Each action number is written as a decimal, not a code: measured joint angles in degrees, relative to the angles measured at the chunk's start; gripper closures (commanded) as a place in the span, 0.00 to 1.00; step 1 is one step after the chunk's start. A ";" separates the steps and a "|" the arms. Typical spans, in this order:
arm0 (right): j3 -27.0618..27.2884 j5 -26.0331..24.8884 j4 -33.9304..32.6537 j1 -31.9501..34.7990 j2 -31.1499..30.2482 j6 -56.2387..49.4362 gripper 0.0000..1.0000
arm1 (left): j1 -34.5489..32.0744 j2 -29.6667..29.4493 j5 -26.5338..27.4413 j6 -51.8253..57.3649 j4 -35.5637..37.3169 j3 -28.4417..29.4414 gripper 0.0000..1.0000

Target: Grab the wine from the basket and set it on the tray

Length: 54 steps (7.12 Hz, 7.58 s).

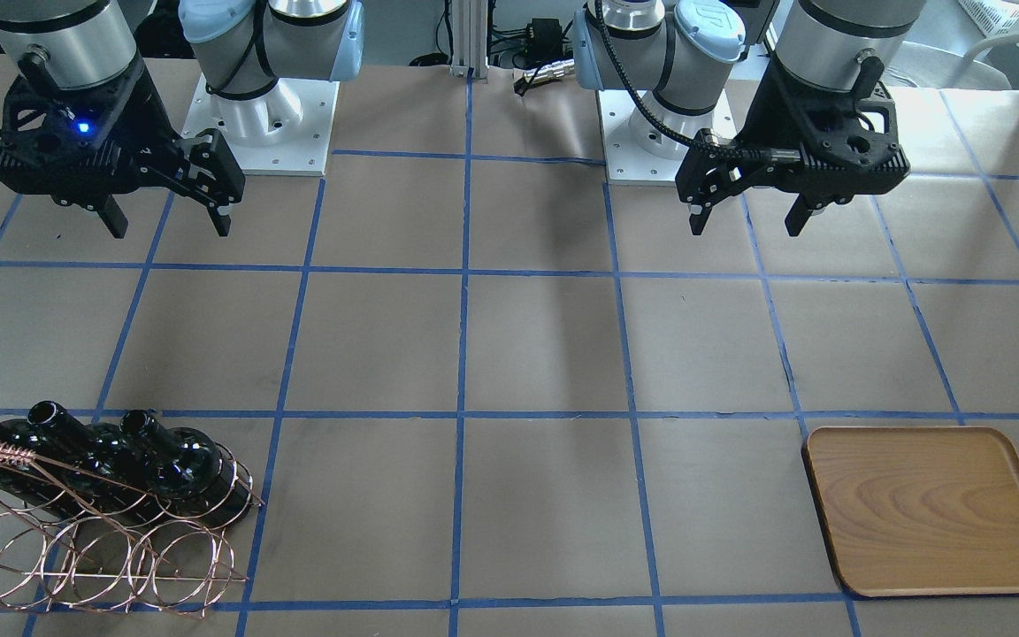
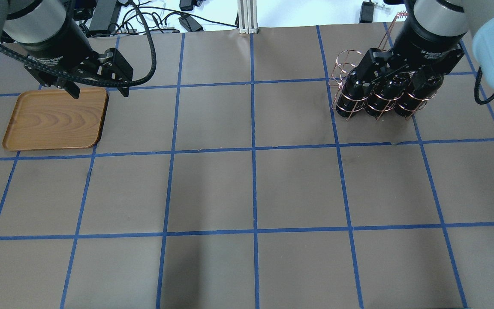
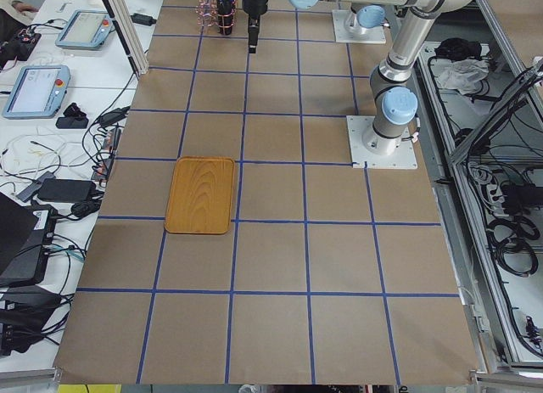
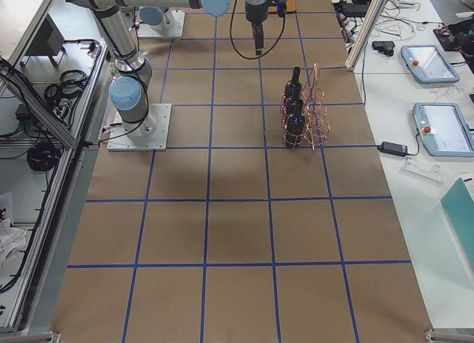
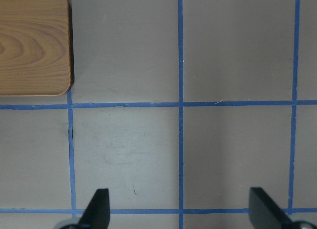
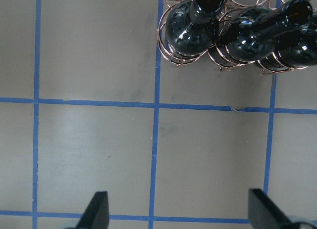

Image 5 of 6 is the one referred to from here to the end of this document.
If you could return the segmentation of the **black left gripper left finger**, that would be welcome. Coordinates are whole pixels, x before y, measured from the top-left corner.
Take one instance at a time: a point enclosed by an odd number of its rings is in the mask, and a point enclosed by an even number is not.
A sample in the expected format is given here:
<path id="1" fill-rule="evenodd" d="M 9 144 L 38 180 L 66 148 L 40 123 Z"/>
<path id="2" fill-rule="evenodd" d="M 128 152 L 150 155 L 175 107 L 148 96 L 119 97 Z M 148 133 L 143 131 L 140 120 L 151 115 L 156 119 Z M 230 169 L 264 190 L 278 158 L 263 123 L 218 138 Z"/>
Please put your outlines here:
<path id="1" fill-rule="evenodd" d="M 97 189 L 78 222 L 80 229 L 106 229 L 110 222 L 109 190 Z"/>

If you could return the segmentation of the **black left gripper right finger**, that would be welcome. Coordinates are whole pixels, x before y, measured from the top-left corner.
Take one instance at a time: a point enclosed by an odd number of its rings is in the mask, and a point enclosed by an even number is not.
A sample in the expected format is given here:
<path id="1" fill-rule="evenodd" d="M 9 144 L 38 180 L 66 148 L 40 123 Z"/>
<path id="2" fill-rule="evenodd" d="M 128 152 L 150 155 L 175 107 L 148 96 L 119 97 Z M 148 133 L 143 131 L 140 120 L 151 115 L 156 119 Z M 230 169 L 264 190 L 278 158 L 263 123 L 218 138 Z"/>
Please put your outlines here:
<path id="1" fill-rule="evenodd" d="M 296 228 L 296 224 L 261 187 L 249 190 L 249 220 L 255 229 Z"/>

